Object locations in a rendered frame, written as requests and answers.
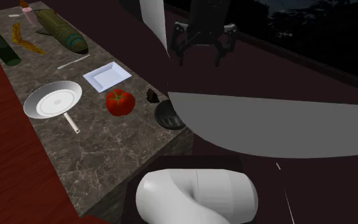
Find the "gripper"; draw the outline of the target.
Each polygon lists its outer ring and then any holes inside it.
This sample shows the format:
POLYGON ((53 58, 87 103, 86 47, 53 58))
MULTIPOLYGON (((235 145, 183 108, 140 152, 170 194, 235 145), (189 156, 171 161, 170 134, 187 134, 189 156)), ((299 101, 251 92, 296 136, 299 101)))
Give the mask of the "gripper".
POLYGON ((189 23, 174 22, 169 50, 184 62, 184 52, 192 45, 211 45, 217 49, 214 65, 219 66, 221 58, 233 52, 238 36, 236 25, 225 25, 230 0, 191 0, 189 23), (224 33, 227 42, 223 45, 218 39, 224 33))

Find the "small dark brown lump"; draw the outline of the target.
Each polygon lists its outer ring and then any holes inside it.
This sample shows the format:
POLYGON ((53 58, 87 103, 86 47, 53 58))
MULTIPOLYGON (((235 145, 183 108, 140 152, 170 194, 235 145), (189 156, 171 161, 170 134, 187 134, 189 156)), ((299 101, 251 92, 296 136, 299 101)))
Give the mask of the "small dark brown lump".
POLYGON ((159 103, 160 102, 157 94, 151 88, 148 89, 148 91, 146 92, 146 95, 147 95, 146 99, 148 100, 149 103, 159 103))

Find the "black round bowl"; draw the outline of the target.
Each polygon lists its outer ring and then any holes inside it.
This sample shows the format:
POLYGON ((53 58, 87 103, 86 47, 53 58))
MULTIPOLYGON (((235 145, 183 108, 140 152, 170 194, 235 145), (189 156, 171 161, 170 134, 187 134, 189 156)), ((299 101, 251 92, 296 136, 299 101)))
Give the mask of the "black round bowl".
POLYGON ((164 100, 157 105, 154 116, 157 123, 165 129, 181 130, 186 126, 175 112, 170 99, 164 100))

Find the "white square plate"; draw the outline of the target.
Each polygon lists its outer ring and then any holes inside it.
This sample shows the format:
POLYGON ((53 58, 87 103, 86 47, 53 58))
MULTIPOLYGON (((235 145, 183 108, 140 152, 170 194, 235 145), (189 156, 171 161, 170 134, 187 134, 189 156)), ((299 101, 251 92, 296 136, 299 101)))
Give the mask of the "white square plate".
POLYGON ((110 62, 83 75, 91 86, 101 93, 127 79, 132 75, 116 62, 110 62))

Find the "red tomato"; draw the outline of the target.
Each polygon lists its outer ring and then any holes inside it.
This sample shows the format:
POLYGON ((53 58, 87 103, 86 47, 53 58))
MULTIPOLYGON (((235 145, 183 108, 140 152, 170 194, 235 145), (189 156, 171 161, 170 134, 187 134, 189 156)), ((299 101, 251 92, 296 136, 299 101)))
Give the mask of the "red tomato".
POLYGON ((106 97, 106 107, 114 116, 128 115, 135 107, 135 98, 124 90, 114 89, 106 97))

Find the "dark window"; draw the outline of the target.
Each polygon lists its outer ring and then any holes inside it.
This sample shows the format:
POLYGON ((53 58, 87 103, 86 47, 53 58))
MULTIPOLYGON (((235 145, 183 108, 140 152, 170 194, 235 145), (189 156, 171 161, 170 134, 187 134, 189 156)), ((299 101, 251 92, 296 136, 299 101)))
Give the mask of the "dark window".
POLYGON ((240 0, 240 30, 358 77, 358 0, 311 0, 273 11, 262 0, 240 0))

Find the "silver knife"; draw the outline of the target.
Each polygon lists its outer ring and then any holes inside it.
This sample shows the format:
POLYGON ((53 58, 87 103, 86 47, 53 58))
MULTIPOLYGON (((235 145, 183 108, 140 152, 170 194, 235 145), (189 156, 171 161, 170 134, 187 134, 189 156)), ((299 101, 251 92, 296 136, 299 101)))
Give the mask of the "silver knife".
POLYGON ((57 69, 59 70, 59 69, 62 69, 62 68, 66 67, 66 66, 68 66, 68 65, 70 65, 70 64, 77 63, 77 62, 79 62, 79 61, 81 61, 81 60, 83 60, 83 59, 86 59, 86 58, 89 57, 89 56, 90 56, 90 54, 85 55, 84 57, 81 57, 81 58, 76 59, 76 60, 74 60, 74 61, 68 62, 68 63, 66 63, 66 64, 64 64, 64 65, 62 65, 62 66, 59 66, 59 67, 57 67, 57 69))

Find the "olive green rocket-shaped figure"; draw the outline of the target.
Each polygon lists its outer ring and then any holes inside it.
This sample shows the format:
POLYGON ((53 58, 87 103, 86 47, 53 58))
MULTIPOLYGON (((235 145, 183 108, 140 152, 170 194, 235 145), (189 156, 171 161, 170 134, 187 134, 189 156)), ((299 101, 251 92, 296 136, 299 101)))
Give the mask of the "olive green rocket-shaped figure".
POLYGON ((37 20, 63 47, 77 54, 87 54, 88 44, 74 27, 60 18, 53 9, 36 12, 37 20))

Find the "white frying pan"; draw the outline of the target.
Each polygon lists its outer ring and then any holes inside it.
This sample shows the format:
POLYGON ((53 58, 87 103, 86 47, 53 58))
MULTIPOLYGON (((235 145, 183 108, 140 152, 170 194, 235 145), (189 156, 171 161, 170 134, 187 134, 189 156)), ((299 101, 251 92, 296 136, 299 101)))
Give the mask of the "white frying pan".
POLYGON ((25 100, 23 109, 29 118, 47 119, 63 115, 76 134, 80 129, 68 114, 81 99, 82 88, 73 81, 55 81, 34 91, 25 100))

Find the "yellow-brown bent flat piece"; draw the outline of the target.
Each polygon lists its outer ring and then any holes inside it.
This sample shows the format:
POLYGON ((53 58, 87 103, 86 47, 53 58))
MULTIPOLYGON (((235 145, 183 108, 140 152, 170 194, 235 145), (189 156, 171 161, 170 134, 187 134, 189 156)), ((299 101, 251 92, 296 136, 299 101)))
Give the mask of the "yellow-brown bent flat piece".
POLYGON ((21 23, 16 23, 12 25, 12 42, 17 43, 18 45, 41 55, 45 55, 46 52, 36 45, 22 39, 21 36, 21 23))

